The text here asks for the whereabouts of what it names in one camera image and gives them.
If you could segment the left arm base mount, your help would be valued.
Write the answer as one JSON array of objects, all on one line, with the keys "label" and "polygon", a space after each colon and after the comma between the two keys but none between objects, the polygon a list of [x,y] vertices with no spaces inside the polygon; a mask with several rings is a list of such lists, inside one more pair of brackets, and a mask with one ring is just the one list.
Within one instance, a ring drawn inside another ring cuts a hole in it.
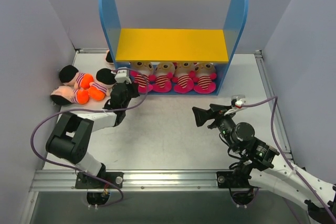
[{"label": "left arm base mount", "polygon": [[[112,183],[118,188],[122,188],[123,183],[123,172],[106,172],[104,180]],[[112,188],[110,185],[106,185],[107,183],[92,178],[90,176],[85,175],[84,173],[78,173],[77,179],[75,183],[76,189],[106,189]]]}]

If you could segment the pink plush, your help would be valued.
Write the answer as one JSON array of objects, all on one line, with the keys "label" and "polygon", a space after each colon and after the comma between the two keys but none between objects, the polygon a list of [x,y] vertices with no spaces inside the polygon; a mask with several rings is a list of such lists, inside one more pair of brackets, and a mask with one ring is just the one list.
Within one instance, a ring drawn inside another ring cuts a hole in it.
[{"label": "pink plush", "polygon": [[174,91],[176,93],[186,94],[193,90],[195,76],[195,63],[175,62],[175,72],[172,78]]}]

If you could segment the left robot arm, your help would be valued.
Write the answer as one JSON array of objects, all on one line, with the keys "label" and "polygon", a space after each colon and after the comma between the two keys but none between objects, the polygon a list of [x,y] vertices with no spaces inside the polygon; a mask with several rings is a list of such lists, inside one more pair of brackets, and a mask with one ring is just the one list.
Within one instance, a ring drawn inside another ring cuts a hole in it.
[{"label": "left robot arm", "polygon": [[63,113],[47,140],[46,151],[86,172],[92,187],[102,187],[106,183],[106,167],[88,152],[91,133],[120,125],[131,99],[139,96],[136,83],[116,83],[102,113]]}]

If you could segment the white plush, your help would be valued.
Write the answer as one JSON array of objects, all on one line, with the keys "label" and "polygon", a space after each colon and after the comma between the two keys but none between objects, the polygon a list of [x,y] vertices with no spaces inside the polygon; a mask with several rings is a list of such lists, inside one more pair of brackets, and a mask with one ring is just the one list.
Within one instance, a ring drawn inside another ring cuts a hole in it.
[{"label": "white plush", "polygon": [[217,78],[215,66],[210,62],[200,62],[195,66],[194,91],[199,94],[210,94],[215,91]]},{"label": "white plush", "polygon": [[175,65],[173,62],[160,62],[155,67],[155,80],[153,91],[157,93],[167,93],[172,89],[173,75],[175,73]]},{"label": "white plush", "polygon": [[154,74],[154,68],[149,61],[133,61],[130,62],[131,76],[133,82],[138,84],[138,92],[144,94],[153,90],[151,80]]}]

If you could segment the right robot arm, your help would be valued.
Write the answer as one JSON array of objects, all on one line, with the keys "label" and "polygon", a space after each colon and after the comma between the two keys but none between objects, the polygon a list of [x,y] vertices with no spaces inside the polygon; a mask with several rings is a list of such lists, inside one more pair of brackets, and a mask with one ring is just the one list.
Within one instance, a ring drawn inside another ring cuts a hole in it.
[{"label": "right robot arm", "polygon": [[288,161],[276,148],[258,139],[249,123],[235,123],[236,109],[210,104],[208,110],[194,106],[192,111],[198,127],[212,121],[208,128],[219,130],[219,137],[238,160],[226,180],[229,188],[248,184],[268,190],[302,207],[318,223],[335,223],[334,184]]}]

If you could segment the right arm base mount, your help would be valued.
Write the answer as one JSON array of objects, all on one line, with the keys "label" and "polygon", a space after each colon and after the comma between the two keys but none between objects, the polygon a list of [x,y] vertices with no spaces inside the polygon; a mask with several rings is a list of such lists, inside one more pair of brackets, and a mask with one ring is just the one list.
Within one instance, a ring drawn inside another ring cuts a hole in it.
[{"label": "right arm base mount", "polygon": [[216,179],[218,188],[245,189],[250,187],[246,178],[235,175],[233,171],[218,171],[216,172]]}]

